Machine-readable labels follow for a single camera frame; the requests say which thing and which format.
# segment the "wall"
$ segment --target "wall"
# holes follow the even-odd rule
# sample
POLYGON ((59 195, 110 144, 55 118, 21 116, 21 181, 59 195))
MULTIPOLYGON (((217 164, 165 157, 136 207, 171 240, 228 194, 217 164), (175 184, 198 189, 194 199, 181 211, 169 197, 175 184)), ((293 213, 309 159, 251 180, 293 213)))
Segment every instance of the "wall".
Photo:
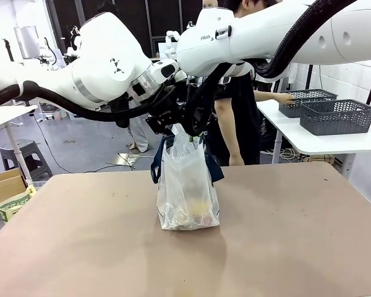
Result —
MULTIPOLYGON (((308 65, 299 65, 294 90, 305 88, 308 65)), ((323 88, 338 94, 339 99, 367 101, 371 88, 371 61, 350 63, 335 66, 313 67, 310 88, 323 88)), ((350 177, 352 185, 371 201, 371 153, 359 153, 350 177)))
POLYGON ((44 0, 0 0, 0 58, 8 59, 7 51, 2 42, 6 38, 15 61, 22 61, 14 27, 36 26, 40 38, 46 37, 52 48, 56 48, 51 24, 46 14, 44 0))

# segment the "person's hand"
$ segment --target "person's hand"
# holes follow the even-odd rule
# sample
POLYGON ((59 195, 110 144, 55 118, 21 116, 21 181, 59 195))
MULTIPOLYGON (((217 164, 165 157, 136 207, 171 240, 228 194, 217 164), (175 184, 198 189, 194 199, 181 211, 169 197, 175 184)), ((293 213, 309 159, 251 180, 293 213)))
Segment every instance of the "person's hand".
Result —
POLYGON ((229 157, 229 165, 230 166, 244 166, 245 162, 243 161, 242 156, 240 154, 231 155, 229 157))
POLYGON ((293 105, 295 97, 287 93, 275 93, 273 98, 278 103, 293 105))

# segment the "gray floor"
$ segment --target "gray floor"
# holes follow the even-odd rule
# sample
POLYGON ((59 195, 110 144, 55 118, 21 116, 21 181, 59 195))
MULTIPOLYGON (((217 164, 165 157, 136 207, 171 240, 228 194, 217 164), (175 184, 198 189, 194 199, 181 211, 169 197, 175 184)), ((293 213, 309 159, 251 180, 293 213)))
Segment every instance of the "gray floor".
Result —
MULTIPOLYGON (((13 127, 16 139, 34 140, 53 174, 66 173, 55 164, 44 138, 37 126, 34 117, 21 116, 15 123, 23 123, 23 126, 13 127)), ((83 173, 90 170, 97 170, 107 166, 118 152, 127 153, 126 144, 132 142, 126 129, 118 128, 114 123, 100 123, 86 119, 70 120, 65 118, 61 121, 42 121, 40 127, 51 147, 52 153, 58 163, 72 173, 83 173)), ((150 150, 143 155, 154 156, 161 136, 155 135, 144 122, 145 131, 150 144, 150 150)), ((0 130, 0 146, 8 144, 9 139, 5 130, 0 130)), ((136 163, 136 170, 150 169, 151 158, 142 158, 136 163)), ((271 157, 261 156, 261 162, 270 163, 271 157)), ((129 171, 128 167, 107 168, 104 171, 129 171)), ((4 171, 0 156, 0 172, 4 171)), ((48 175, 42 176, 39 180, 47 180, 48 175)))

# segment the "brown tabletop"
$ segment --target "brown tabletop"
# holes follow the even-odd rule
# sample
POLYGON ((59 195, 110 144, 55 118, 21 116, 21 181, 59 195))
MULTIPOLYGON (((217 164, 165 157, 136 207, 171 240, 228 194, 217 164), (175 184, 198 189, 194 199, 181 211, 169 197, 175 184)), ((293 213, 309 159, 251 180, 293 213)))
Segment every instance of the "brown tabletop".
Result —
POLYGON ((371 295, 371 205, 332 167, 224 173, 198 231, 161 230, 147 171, 53 177, 0 232, 0 296, 371 295))

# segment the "gray basket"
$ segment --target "gray basket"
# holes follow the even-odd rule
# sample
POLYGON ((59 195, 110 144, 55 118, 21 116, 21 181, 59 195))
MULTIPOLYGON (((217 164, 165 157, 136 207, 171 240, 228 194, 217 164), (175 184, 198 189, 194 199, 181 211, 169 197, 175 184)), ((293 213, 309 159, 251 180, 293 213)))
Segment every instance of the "gray basket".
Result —
POLYGON ((300 118, 303 112, 301 103, 313 102, 313 101, 324 101, 324 100, 336 100, 337 95, 324 90, 300 90, 283 92, 293 95, 294 105, 279 104, 279 111, 288 118, 300 118))
POLYGON ((306 102, 300 124, 313 135, 367 133, 371 106, 355 100, 306 102))

